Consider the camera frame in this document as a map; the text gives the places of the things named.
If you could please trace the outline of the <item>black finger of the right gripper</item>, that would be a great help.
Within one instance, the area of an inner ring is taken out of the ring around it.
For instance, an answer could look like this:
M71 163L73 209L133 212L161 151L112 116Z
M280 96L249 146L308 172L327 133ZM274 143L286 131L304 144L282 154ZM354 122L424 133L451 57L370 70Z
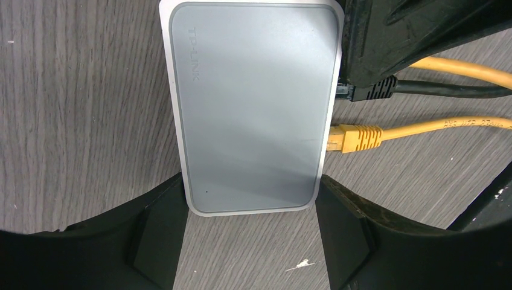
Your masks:
M511 28L511 1L341 1L340 78L367 87L412 63Z

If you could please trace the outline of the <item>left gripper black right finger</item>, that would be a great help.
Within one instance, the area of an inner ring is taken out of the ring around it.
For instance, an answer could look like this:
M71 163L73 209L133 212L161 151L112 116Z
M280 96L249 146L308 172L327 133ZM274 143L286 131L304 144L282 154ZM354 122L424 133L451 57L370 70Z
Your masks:
M413 221L325 175L315 202L331 289L510 289L511 178L447 228Z

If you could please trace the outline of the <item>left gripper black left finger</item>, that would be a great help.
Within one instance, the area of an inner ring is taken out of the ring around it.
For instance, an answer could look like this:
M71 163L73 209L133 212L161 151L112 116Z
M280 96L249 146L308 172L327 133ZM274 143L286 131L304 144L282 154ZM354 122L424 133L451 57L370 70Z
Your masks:
M62 231L1 231L1 288L172 289L188 212L176 174Z

